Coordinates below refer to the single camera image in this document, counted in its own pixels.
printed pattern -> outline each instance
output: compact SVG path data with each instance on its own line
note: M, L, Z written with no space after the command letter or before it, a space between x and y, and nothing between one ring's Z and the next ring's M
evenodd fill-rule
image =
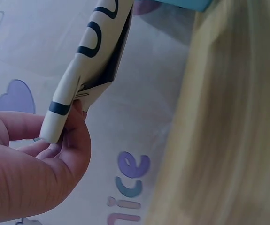
M36 113L35 101L27 84L12 80L6 93L0 96L0 111Z

